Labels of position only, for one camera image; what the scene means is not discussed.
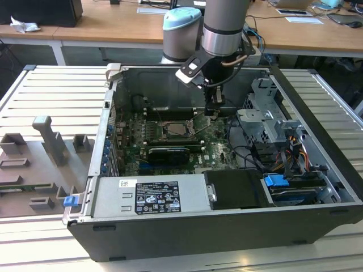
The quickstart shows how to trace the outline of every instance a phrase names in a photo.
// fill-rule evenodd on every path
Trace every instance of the power supply label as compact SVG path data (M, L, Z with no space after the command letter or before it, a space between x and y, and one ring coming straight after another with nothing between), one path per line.
M159 214L182 211L177 181L137 183L135 213Z

